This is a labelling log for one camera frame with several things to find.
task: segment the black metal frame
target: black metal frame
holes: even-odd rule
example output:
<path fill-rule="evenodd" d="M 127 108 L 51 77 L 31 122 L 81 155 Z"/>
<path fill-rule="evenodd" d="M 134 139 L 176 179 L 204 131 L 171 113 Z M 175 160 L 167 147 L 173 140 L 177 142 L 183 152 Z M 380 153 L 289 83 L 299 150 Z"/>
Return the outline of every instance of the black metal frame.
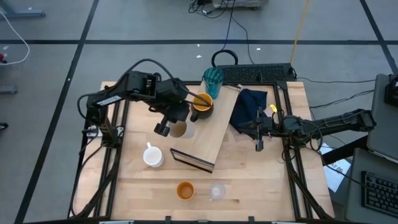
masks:
<path fill-rule="evenodd" d="M 201 81 L 192 81 L 192 82 L 184 82 L 184 84 L 186 85 L 200 85 Z M 289 98 L 289 92 L 287 89 L 287 83 L 286 82 L 262 82 L 262 83 L 257 83 L 257 82 L 239 82 L 242 85 L 254 85 L 254 86 L 258 86 L 258 85 L 262 85 L 262 86 L 271 86 L 273 88 L 274 91 L 274 95 L 275 95 L 275 103 L 276 103 L 276 107 L 278 110 L 278 119 L 279 121 L 282 120 L 284 113 L 282 112 L 282 103 L 280 100 L 280 94 L 279 94 L 279 90 L 282 90 L 283 94 L 284 94 L 284 101 L 285 101 L 285 106 L 286 106 L 286 113 L 287 114 L 292 114 L 292 107 L 290 105 L 290 98 Z M 124 104 L 124 108 L 123 108 L 123 115 L 122 115 L 122 120 L 121 120 L 121 126 L 126 126 L 127 123 L 127 116 L 128 116 L 128 110 L 129 110 L 129 102 L 125 101 Z M 119 107 L 120 104 L 116 103 L 115 107 L 114 107 L 114 111 L 113 111 L 113 118 L 112 118 L 112 125 L 115 126 L 117 123 L 117 117 L 118 117 L 118 113 L 119 113 Z M 117 166 L 119 165 L 119 161 L 117 161 L 118 159 L 120 160 L 121 158 L 121 151 L 123 148 L 123 138 L 124 138 L 124 134 L 121 136 L 121 144 L 119 147 L 116 148 L 116 154 L 115 154 L 115 161 L 114 163 L 117 163 Z M 83 135 L 83 139 L 82 139 L 82 145 L 85 145 L 87 143 L 87 137 L 85 135 Z M 288 172 L 290 171 L 294 171 L 295 168 L 292 164 L 291 161 L 291 156 L 290 156 L 290 143 L 288 141 L 288 139 L 282 139 L 282 144 L 284 147 L 284 156 L 285 159 L 287 160 L 286 164 L 286 169 Z M 109 167 L 109 163 L 110 163 L 110 158 L 111 158 L 111 151 L 112 149 L 106 149 L 106 153 L 105 153 L 105 157 L 104 157 L 104 163 L 103 163 L 103 167 L 102 167 L 102 173 L 101 173 L 101 180 L 100 180 L 100 184 L 103 183 L 104 178 L 106 177 L 106 173 Z M 297 173 L 298 176 L 300 177 L 300 180 L 302 182 L 303 186 L 307 186 L 306 185 L 306 181 L 305 181 L 305 173 L 304 173 L 304 169 L 303 169 L 303 164 L 302 164 L 302 159 L 301 159 L 301 155 L 300 155 L 300 149 L 299 148 L 294 148 L 294 152 L 295 152 L 295 160 L 297 163 Z M 79 158 L 79 164 L 78 164 L 78 169 L 81 167 L 81 163 L 83 162 L 83 158 L 84 158 L 84 154 L 80 155 Z M 297 197 L 297 191 L 296 191 L 296 183 L 293 180 L 293 177 L 291 177 L 290 175 L 288 175 L 289 177 L 289 187 L 290 187 L 290 194 L 292 196 L 292 208 L 294 210 L 294 216 L 295 216 L 295 222 L 298 223 L 351 223 L 351 222 L 339 222 L 336 220 L 319 220 L 319 219 L 313 219 L 312 216 L 312 208 L 311 205 L 309 203 L 309 201 L 303 197 L 303 201 L 305 204 L 305 213 L 307 215 L 306 218 L 301 217 L 300 214 L 300 207 L 299 207 L 299 200 Z M 98 222 L 105 222 L 105 221 L 111 221 L 111 214 L 112 214 L 112 209 L 113 209 L 113 200 L 114 200 L 114 195 L 115 195 L 115 190 L 116 190 L 116 181 L 118 179 L 118 171 L 116 172 L 116 175 L 114 176 L 113 180 L 110 183 L 110 188 L 109 188 L 109 197 L 108 197 L 108 201 L 106 204 L 106 213 L 105 216 L 100 216 L 100 210 L 101 210 L 101 201 L 102 201 L 102 197 L 100 198 L 99 202 L 96 204 L 96 207 L 94 209 L 94 213 L 93 213 L 93 217 L 90 218 L 67 218 L 65 220 L 54 220 L 54 221 L 48 221 L 48 222 L 39 222 L 41 224 L 67 224 L 67 223 L 98 223 Z M 126 223 L 142 223 L 142 224 L 147 224 L 147 223 L 164 223 L 164 224 L 171 224 L 171 223 L 231 223 L 231 224 L 242 224 L 242 223 L 248 223 L 248 224 L 252 224 L 252 223 L 263 223 L 263 224 L 271 224 L 271 223 L 275 223 L 275 221 L 266 221 L 266 222 L 257 222 L 254 220 L 254 217 L 248 217 L 248 220 L 245 222 L 242 221 L 217 221 L 217 222 L 213 222 L 210 220 L 193 220 L 193 221 L 172 221 L 170 216 L 166 216 L 165 220 L 126 220 Z"/>
<path fill-rule="evenodd" d="M 201 81 L 184 82 L 184 84 L 186 84 L 186 85 L 200 85 L 200 83 L 201 83 Z M 271 86 L 273 88 L 274 95 L 275 95 L 275 103 L 276 103 L 276 107 L 278 110 L 277 115 L 278 115 L 279 121 L 282 120 L 283 115 L 284 115 L 282 112 L 282 103 L 281 103 L 280 95 L 279 95 L 279 90 L 282 90 L 282 92 L 284 94 L 285 106 L 286 106 L 286 110 L 287 110 L 286 113 L 292 114 L 292 107 L 290 105 L 290 98 L 289 98 L 289 93 L 288 93 L 286 82 L 262 82 L 262 83 L 258 83 L 258 82 L 239 82 L 239 83 L 238 82 L 237 83 L 229 82 L 229 84 Z M 125 104 L 125 109 L 123 110 L 122 126 L 124 126 L 126 124 L 127 115 L 128 115 L 128 104 L 129 103 Z M 113 119 L 112 119 L 113 126 L 116 125 L 116 118 L 118 116 L 118 113 L 119 113 L 119 104 L 116 104 L 114 112 L 113 112 Z M 85 143 L 86 141 L 87 141 L 87 138 L 84 136 L 83 143 Z M 116 149 L 116 153 L 118 153 L 119 155 L 121 153 L 122 147 L 123 147 L 123 145 L 120 145 L 120 147 L 118 147 Z M 283 147 L 284 147 L 284 152 L 285 152 L 285 155 L 284 155 L 285 158 L 287 160 L 290 160 L 291 156 L 290 156 L 290 153 L 288 150 L 290 146 L 289 146 L 288 141 L 286 141 L 286 139 L 283 139 Z M 106 171 L 108 170 L 109 163 L 110 163 L 110 157 L 111 157 L 110 154 L 111 154 L 111 149 L 106 149 L 100 183 L 102 183 L 104 177 L 106 176 Z M 83 157 L 84 157 L 84 155 L 81 155 L 80 162 L 83 161 Z M 299 149 L 295 150 L 295 158 L 296 158 L 297 170 L 298 170 L 300 179 L 306 186 L 305 174 L 304 174 L 304 169 L 303 169 Z M 288 163 L 286 162 L 286 168 L 289 170 L 291 167 L 292 166 L 288 166 Z M 111 218 L 111 213 L 112 213 L 113 199 L 114 199 L 114 194 L 115 194 L 115 190 L 116 190 L 117 178 L 118 177 L 116 175 L 114 180 L 112 181 L 111 187 L 109 189 L 109 198 L 108 198 L 108 204 L 106 205 L 106 214 L 105 214 L 105 217 L 108 217 L 109 219 Z M 294 210 L 294 216 L 297 221 L 297 220 L 301 219 L 302 217 L 300 215 L 299 200 L 297 197 L 295 182 L 293 181 L 291 176 L 289 176 L 289 186 L 290 186 L 290 193 L 292 196 L 292 206 L 293 206 L 293 210 Z M 313 218 L 312 217 L 312 209 L 310 207 L 310 204 L 308 203 L 308 201 L 305 197 L 303 197 L 303 199 L 304 199 L 305 213 L 307 214 L 307 218 L 312 219 Z M 95 207 L 94 214 L 93 214 L 94 217 L 98 217 L 100 215 L 101 201 L 102 200 L 100 200 Z M 254 217 L 250 217 L 248 219 L 249 219 L 249 221 L 247 223 L 271 223 L 271 222 L 255 222 Z M 167 223 L 167 219 L 165 221 L 135 220 L 134 223 Z M 181 222 L 173 221 L 173 223 L 198 223 L 198 222 L 197 221 L 181 221 Z M 212 222 L 212 223 L 245 223 L 245 222 Z"/>
<path fill-rule="evenodd" d="M 338 149 L 325 153 L 324 155 L 322 155 L 323 161 L 325 162 L 324 166 L 339 161 L 340 159 L 346 159 L 350 156 L 353 156 L 355 148 L 369 150 L 368 146 L 366 145 L 367 141 L 368 135 L 361 137 L 344 146 L 341 146 Z"/>

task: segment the navy blue cloth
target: navy blue cloth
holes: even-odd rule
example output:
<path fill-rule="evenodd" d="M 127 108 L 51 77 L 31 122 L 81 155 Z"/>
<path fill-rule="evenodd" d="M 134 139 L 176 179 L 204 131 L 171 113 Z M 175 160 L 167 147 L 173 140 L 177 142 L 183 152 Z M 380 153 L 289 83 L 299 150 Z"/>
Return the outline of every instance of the navy blue cloth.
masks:
<path fill-rule="evenodd" d="M 239 124 L 253 121 L 257 116 L 259 106 L 265 109 L 266 104 L 267 92 L 243 89 L 236 99 L 229 123 L 242 133 L 239 130 Z"/>

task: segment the cup handle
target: cup handle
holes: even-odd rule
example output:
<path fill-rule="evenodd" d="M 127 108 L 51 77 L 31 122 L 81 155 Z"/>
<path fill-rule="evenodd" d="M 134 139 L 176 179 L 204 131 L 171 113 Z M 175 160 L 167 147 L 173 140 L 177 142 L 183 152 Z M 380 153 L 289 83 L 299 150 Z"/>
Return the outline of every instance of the cup handle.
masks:
<path fill-rule="evenodd" d="M 197 120 L 198 120 L 198 111 L 197 110 L 192 110 L 192 115 L 191 115 L 190 121 L 191 122 L 195 122 Z"/>

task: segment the floor tile line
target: floor tile line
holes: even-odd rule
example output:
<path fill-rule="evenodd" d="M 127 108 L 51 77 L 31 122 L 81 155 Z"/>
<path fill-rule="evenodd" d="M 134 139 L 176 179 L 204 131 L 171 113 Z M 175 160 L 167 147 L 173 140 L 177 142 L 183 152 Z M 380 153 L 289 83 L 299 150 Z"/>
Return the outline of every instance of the floor tile line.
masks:
<path fill-rule="evenodd" d="M 47 134 L 45 135 L 44 143 L 42 145 L 42 148 L 40 150 L 39 156 L 37 158 L 36 165 L 34 167 L 32 175 L 30 177 L 27 189 L 26 189 L 25 194 L 24 194 L 24 198 L 22 199 L 22 202 L 21 202 L 21 205 L 19 207 L 19 210 L 18 210 L 18 213 L 17 213 L 17 217 L 16 217 L 14 223 L 23 223 L 24 220 L 25 220 L 25 216 L 26 216 L 26 213 L 27 213 L 27 211 L 29 209 L 29 204 L 30 204 L 30 201 L 32 200 L 32 196 L 34 194 L 34 191 L 35 191 L 35 188 L 36 188 L 36 185 L 37 185 L 37 181 L 39 180 L 40 173 L 42 171 L 42 168 L 43 168 L 43 165 L 44 165 L 44 162 L 45 162 L 45 158 L 47 157 L 47 153 L 49 151 L 50 144 L 51 144 L 55 129 L 57 127 L 57 124 L 58 124 L 58 121 L 59 121 L 59 118 L 60 118 L 60 115 L 61 115 L 61 112 L 62 112 L 62 108 L 63 108 L 63 105 L 65 103 L 65 99 L 67 97 L 68 90 L 69 90 L 70 84 L 72 82 L 73 75 L 74 75 L 75 70 L 76 70 L 76 66 L 78 64 L 78 61 L 79 61 L 79 58 L 80 58 L 80 55 L 81 55 L 81 51 L 83 50 L 83 46 L 84 46 L 85 40 L 87 38 L 88 31 L 89 31 L 91 23 L 93 21 L 94 14 L 95 14 L 96 8 L 98 6 L 98 1 L 99 0 L 94 0 L 93 4 L 91 6 L 90 13 L 88 14 L 88 18 L 87 18 L 85 27 L 84 27 L 83 32 L 81 34 L 78 46 L 76 48 L 75 55 L 74 55 L 73 60 L 71 62 L 71 65 L 70 65 L 70 68 L 69 68 L 69 71 L 68 71 L 68 75 L 65 78 L 65 83 L 63 84 L 60 97 L 59 97 L 57 105 L 55 107 L 55 111 L 54 111 L 54 114 L 52 116 L 49 129 L 47 131 Z"/>
<path fill-rule="evenodd" d="M 359 0 L 359 1 L 361 2 L 363 9 L 365 10 L 365 14 L 368 17 L 368 20 L 372 26 L 374 34 L 376 35 L 378 41 L 380 41 L 381 49 L 383 50 L 384 56 L 386 56 L 387 62 L 390 65 L 393 74 L 398 74 L 397 64 L 395 63 L 395 60 L 392 57 L 390 50 L 387 47 L 386 41 L 384 41 L 384 38 L 381 35 L 381 32 L 376 24 L 376 21 L 373 18 L 373 15 L 369 9 L 368 4 L 366 3 L 365 0 Z"/>
<path fill-rule="evenodd" d="M 28 44 L 79 44 L 80 40 L 25 40 Z M 198 40 L 86 40 L 96 45 L 167 45 L 167 44 L 224 44 L 223 39 Z M 249 44 L 291 45 L 294 40 L 249 40 Z M 398 45 L 398 40 L 386 40 L 388 45 Z M 0 40 L 0 44 L 24 44 L 20 40 Z M 228 44 L 247 44 L 246 40 L 228 40 Z M 299 40 L 299 45 L 380 45 L 378 40 Z"/>

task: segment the table leg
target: table leg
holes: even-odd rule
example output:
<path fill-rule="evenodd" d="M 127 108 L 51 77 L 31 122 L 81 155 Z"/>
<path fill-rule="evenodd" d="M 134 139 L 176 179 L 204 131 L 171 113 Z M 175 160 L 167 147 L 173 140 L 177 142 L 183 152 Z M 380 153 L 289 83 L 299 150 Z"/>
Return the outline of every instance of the table leg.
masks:
<path fill-rule="evenodd" d="M 12 17 L 44 17 L 45 13 L 41 10 L 16 10 L 7 0 L 0 0 L 0 7 L 4 10 L 7 18 Z"/>
<path fill-rule="evenodd" d="M 340 159 L 345 159 L 347 157 L 352 156 L 354 154 L 355 148 L 357 147 L 361 149 L 368 149 L 368 147 L 366 146 L 367 141 L 368 141 L 368 136 L 364 136 L 345 146 L 341 146 L 338 149 L 325 153 L 324 155 L 322 155 L 324 166 L 339 161 Z"/>
<path fill-rule="evenodd" d="M 1 94 L 16 94 L 18 92 L 17 87 L 14 85 L 0 85 Z"/>

